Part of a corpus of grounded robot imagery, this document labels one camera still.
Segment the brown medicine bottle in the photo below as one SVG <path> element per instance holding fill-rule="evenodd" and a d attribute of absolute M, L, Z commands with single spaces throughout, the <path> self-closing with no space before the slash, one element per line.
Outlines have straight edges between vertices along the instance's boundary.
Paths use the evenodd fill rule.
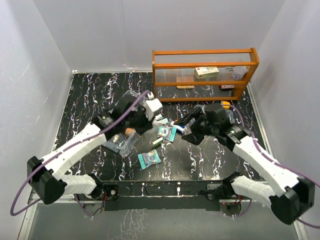
<path fill-rule="evenodd" d="M 124 131 L 124 134 L 125 136 L 129 137 L 130 135 L 134 135 L 135 134 L 135 129 L 133 128 L 127 128 L 125 131 Z"/>

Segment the white blue cylinder bottle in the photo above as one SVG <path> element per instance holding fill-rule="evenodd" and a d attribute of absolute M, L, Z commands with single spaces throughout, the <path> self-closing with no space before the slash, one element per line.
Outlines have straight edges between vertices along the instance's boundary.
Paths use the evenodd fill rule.
<path fill-rule="evenodd" d="M 185 135 L 187 133 L 187 127 L 186 126 L 183 126 L 183 125 L 179 125 L 177 124 L 176 121 L 172 121 L 170 123 L 170 126 L 173 127 L 173 128 L 176 128 L 176 130 L 181 133 L 182 135 Z"/>

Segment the teal tape packet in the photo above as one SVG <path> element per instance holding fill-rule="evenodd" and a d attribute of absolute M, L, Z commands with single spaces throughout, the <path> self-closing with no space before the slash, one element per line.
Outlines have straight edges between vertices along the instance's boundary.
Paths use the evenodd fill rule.
<path fill-rule="evenodd" d="M 173 142 L 175 140 L 177 128 L 172 126 L 160 126 L 158 128 L 157 137 L 163 138 L 169 142 Z"/>

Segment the clear plastic medicine kit box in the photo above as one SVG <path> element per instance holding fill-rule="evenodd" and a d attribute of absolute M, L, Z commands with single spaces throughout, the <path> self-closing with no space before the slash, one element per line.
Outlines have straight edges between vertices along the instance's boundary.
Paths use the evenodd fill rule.
<path fill-rule="evenodd" d="M 125 136 L 125 132 L 118 133 L 102 146 L 116 154 L 120 154 L 122 157 L 127 157 L 135 143 L 138 141 L 139 137 L 140 135 L 136 131 L 130 136 Z"/>

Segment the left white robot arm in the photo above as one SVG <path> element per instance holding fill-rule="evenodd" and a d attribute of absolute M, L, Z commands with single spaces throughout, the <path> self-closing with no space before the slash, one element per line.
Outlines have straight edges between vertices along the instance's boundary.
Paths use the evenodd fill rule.
<path fill-rule="evenodd" d="M 63 195 L 86 195 L 97 200 L 103 195 L 103 183 L 94 174 L 67 175 L 67 171 L 84 156 L 126 129 L 143 134 L 153 127 L 162 109 L 157 99 L 124 95 L 112 107 L 95 116 L 78 134 L 57 150 L 41 159 L 27 161 L 28 182 L 44 204 L 49 205 Z"/>

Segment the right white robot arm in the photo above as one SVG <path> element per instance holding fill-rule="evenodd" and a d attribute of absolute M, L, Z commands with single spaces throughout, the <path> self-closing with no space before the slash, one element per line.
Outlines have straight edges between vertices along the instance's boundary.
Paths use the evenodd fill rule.
<path fill-rule="evenodd" d="M 233 199 L 240 195 L 257 201 L 270 208 L 287 225 L 313 207 L 316 184 L 302 174 L 281 166 L 258 144 L 251 131 L 242 124 L 231 123 L 221 104 L 198 105 L 174 124 L 189 126 L 190 132 L 182 139 L 194 145 L 199 145 L 206 136 L 215 137 L 221 145 L 249 163 L 266 182 L 263 184 L 234 172 L 219 186 L 226 197 Z"/>

